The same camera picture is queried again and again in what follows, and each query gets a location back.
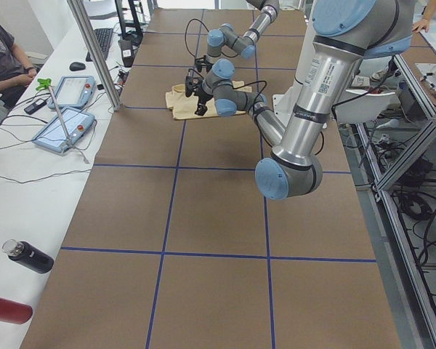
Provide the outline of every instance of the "robotic arm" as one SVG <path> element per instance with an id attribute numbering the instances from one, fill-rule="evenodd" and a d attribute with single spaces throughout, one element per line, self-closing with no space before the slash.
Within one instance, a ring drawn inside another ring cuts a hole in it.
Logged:
<path id="1" fill-rule="evenodd" d="M 222 48 L 229 47 L 238 55 L 248 59 L 255 53 L 255 45 L 268 26 L 275 22 L 279 13 L 279 0 L 247 0 L 247 2 L 261 11 L 259 17 L 252 23 L 243 37 L 234 32 L 231 24 L 225 23 L 219 29 L 210 31 L 207 38 L 207 53 L 195 62 L 196 68 L 201 71 L 206 68 L 207 73 L 213 64 L 221 57 Z"/>
<path id="2" fill-rule="evenodd" d="M 202 58 L 195 59 L 195 67 L 199 72 L 203 68 L 208 73 L 222 55 L 222 48 L 229 47 L 237 55 L 249 59 L 255 54 L 255 45 L 260 36 L 265 32 L 268 26 L 276 20 L 279 13 L 279 0 L 247 0 L 249 4 L 261 11 L 259 17 L 252 23 L 251 27 L 242 37 L 234 32 L 231 24 L 225 23 L 219 29 L 209 32 L 207 38 L 207 54 Z M 188 74 L 185 79 L 186 96 L 192 94 L 198 96 L 197 111 L 195 114 L 203 116 L 206 111 L 206 103 L 213 97 L 212 92 L 207 89 L 208 93 L 202 88 L 203 79 L 193 77 Z"/>
<path id="3" fill-rule="evenodd" d="M 310 193 L 320 185 L 323 171 L 312 149 L 332 105 L 352 82 L 363 58 L 390 56 L 409 48 L 413 7 L 411 0 L 315 2 L 315 55 L 287 127 L 263 96 L 232 89 L 230 61 L 221 59 L 213 65 L 201 89 L 213 95 L 218 114 L 246 111 L 272 146 L 271 158 L 261 160 L 255 171 L 264 196 L 284 199 Z"/>

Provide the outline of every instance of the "black water bottle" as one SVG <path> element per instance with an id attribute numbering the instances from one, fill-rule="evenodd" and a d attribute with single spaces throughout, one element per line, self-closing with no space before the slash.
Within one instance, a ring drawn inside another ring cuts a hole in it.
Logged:
<path id="1" fill-rule="evenodd" d="M 53 267 L 53 259 L 26 241 L 8 240 L 1 248 L 8 258 L 25 267 L 44 274 Z"/>

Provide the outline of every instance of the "tablet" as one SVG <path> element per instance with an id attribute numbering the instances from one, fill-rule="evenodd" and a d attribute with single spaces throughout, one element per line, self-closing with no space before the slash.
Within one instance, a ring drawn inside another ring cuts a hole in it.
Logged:
<path id="1" fill-rule="evenodd" d="M 95 87 L 93 76 L 63 76 L 54 88 L 57 104 L 60 108 L 82 109 L 92 98 Z M 50 109 L 55 109 L 53 100 L 48 106 Z"/>
<path id="2" fill-rule="evenodd" d="M 50 120 L 33 137 L 32 143 L 50 151 L 63 154 L 71 148 L 71 145 L 76 144 L 95 120 L 94 115 L 71 107 L 63 108 L 61 114 L 70 135 L 70 144 L 66 140 L 65 131 L 62 128 L 58 115 Z"/>

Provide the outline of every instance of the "bottle cap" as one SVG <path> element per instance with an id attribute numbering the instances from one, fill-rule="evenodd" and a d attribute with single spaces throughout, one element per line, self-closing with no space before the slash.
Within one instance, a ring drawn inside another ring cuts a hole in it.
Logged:
<path id="1" fill-rule="evenodd" d="M 22 249 L 23 249 L 23 244 L 13 239 L 10 239 L 7 242 L 5 242 L 1 247 L 1 250 L 11 257 L 18 256 L 21 253 Z"/>

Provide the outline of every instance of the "white table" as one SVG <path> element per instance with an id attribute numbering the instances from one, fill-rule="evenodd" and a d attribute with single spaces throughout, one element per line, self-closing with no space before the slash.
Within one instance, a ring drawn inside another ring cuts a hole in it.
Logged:
<path id="1" fill-rule="evenodd" d="M 113 27 L 115 19 L 92 21 L 95 28 Z M 108 68 L 122 63 L 121 52 L 113 34 L 113 43 L 107 59 Z M 85 62 L 86 47 L 77 26 L 74 26 L 47 63 L 39 72 L 40 78 L 51 78 L 56 85 L 61 76 L 92 75 L 100 84 L 93 63 L 86 63 L 83 71 L 71 72 L 69 65 L 73 61 Z M 113 78 L 118 69 L 110 71 Z M 21 100 L 35 95 L 37 80 L 26 90 Z M 95 101 L 100 92 L 94 93 Z M 13 110 L 10 115 L 23 114 L 23 107 Z M 103 95 L 89 110 L 97 119 L 97 127 L 92 142 L 89 144 L 93 129 L 77 144 L 84 151 L 90 164 L 83 162 L 82 156 L 75 150 L 69 150 L 64 156 L 38 148 L 33 143 L 25 143 L 13 148 L 0 150 L 0 175 L 19 181 L 45 177 L 54 173 L 73 170 L 90 170 L 93 165 L 105 131 L 108 128 L 113 109 L 106 95 Z M 50 120 L 56 113 L 43 107 L 33 116 Z M 14 117 L 7 119 L 5 129 L 11 131 L 21 140 L 29 140 L 43 124 L 29 118 Z M 18 143 L 9 133 L 0 129 L 0 148 Z M 2 244 L 13 238 L 28 241 L 35 247 L 56 258 L 74 210 L 84 189 L 89 172 L 67 174 L 28 184 L 17 184 L 0 179 L 0 297 L 29 304 L 35 310 L 41 293 L 44 291 L 49 273 L 41 275 L 12 262 L 1 251 Z M 0 349 L 16 349 L 28 330 L 31 321 L 23 325 L 0 322 Z"/>

